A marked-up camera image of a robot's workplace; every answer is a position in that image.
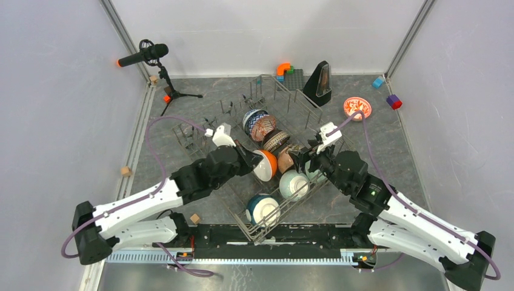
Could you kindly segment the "white bowl orange pattern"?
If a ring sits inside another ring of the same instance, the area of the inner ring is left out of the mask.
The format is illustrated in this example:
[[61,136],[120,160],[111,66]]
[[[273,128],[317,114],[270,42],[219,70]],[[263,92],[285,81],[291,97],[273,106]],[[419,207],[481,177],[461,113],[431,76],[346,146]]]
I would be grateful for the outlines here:
[[372,114],[372,106],[370,105],[370,103],[364,98],[360,98],[357,96],[346,99],[342,107],[344,113],[348,117],[352,116],[355,112],[359,110],[364,113],[365,118],[368,118]]

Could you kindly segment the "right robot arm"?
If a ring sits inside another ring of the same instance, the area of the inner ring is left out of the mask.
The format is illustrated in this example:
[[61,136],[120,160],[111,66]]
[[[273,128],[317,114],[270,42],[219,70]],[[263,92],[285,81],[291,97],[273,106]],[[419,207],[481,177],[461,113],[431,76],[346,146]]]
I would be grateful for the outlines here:
[[383,179],[368,172],[358,152],[333,147],[292,150],[296,170],[319,170],[359,210],[359,224],[350,231],[357,247],[370,243],[399,250],[443,272],[464,290],[480,290],[492,263],[496,238],[454,226],[416,205]]

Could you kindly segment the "grey wire dish rack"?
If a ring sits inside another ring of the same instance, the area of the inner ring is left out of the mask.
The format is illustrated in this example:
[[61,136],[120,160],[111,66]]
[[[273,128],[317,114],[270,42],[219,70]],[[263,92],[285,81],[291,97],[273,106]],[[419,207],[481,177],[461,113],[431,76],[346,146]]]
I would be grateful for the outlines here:
[[322,114],[300,90],[289,90],[270,75],[194,114],[204,129],[223,126],[254,155],[248,175],[215,192],[227,211],[225,225],[236,227],[245,240],[260,243],[288,222],[326,222],[331,201],[346,202],[321,172],[298,172],[290,158],[315,137]]

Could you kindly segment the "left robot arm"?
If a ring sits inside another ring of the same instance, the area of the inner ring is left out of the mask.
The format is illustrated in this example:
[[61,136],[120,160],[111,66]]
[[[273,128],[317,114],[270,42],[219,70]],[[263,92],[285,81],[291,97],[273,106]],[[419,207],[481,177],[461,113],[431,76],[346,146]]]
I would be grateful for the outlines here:
[[140,220],[208,197],[235,176],[251,173],[263,157],[237,143],[221,145],[205,158],[197,159],[165,177],[159,184],[128,198],[93,206],[78,204],[72,222],[79,262],[86,266],[108,257],[122,242],[121,232]]

